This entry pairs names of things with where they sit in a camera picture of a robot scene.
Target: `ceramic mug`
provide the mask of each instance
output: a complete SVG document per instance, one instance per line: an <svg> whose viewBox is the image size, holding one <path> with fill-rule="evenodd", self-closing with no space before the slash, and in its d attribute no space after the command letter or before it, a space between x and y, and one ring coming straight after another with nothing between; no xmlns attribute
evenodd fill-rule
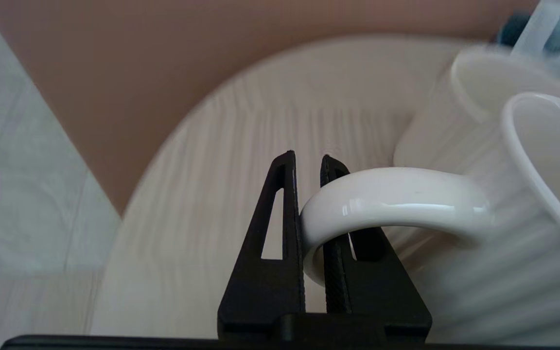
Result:
<svg viewBox="0 0 560 350"><path fill-rule="evenodd" d="M341 177L305 204L304 271L346 232L412 226L401 257L433 316L428 341L560 345L560 98L513 97L451 150L461 175L381 168Z"/></svg>
<svg viewBox="0 0 560 350"><path fill-rule="evenodd" d="M558 73L510 53L498 46L462 50L402 135L393 164L450 171L438 157L475 127L497 120L509 98L528 91L560 97Z"/></svg>

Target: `mug rim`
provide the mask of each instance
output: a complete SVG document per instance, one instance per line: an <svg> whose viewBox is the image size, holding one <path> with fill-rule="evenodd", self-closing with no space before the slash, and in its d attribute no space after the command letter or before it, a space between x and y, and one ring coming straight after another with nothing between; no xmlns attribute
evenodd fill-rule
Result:
<svg viewBox="0 0 560 350"><path fill-rule="evenodd" d="M505 104L500 121L500 130L504 144L516 168L526 179L526 183L533 191L542 206L560 226L560 200L543 180L535 165L526 153L514 124L515 109L520 102L529 100L549 100L560 109L560 98L543 93L525 92L515 95Z"/></svg>
<svg viewBox="0 0 560 350"><path fill-rule="evenodd" d="M455 59L451 64L449 81L451 82L453 95L455 96L458 104L463 106L468 114L478 123L487 122L490 118L494 119L492 117L493 114L478 106L478 104L476 104L473 99L471 99L471 97L467 93L466 88L459 79L459 66L476 58L485 57L495 58L496 60L500 60L505 64L510 64L521 70L532 71L533 74L542 76L542 78L545 78L546 80L553 80L554 84L557 84L560 87L560 74L558 73L558 71L547 66L542 61L520 55L517 55L512 59L511 49L492 44L476 45L468 47L466 49L462 49L455 56Z"/></svg>

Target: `tan background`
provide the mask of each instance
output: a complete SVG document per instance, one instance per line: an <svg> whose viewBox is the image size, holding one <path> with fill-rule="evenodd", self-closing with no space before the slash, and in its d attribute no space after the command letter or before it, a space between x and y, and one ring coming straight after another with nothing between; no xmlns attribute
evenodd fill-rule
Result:
<svg viewBox="0 0 560 350"><path fill-rule="evenodd" d="M279 51L357 33L490 38L536 0L0 0L0 31L122 213L202 98Z"/></svg>

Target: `mug handle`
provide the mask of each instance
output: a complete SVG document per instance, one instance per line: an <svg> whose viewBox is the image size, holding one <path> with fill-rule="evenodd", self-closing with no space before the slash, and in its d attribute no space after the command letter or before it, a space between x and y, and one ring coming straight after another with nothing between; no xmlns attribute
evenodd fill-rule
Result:
<svg viewBox="0 0 560 350"><path fill-rule="evenodd" d="M347 232L412 226L479 244L492 217L484 191L466 176L418 168L358 171L322 187L302 209L304 272L324 285L318 249Z"/></svg>

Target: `ribbed white mug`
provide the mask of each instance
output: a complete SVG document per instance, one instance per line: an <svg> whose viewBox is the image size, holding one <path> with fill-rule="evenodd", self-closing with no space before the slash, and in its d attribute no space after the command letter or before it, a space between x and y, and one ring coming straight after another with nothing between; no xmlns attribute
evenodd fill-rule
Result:
<svg viewBox="0 0 560 350"><path fill-rule="evenodd" d="M322 283L318 248L346 232L447 232L392 242L432 313L427 341L560 346L560 98L513 97L445 158L460 175L381 168L320 189L300 215L305 272Z"/></svg>
<svg viewBox="0 0 560 350"><path fill-rule="evenodd" d="M509 98L529 91L560 97L560 74L510 54L498 46L460 51L403 133L393 164L450 171L439 157L480 124L497 120Z"/></svg>

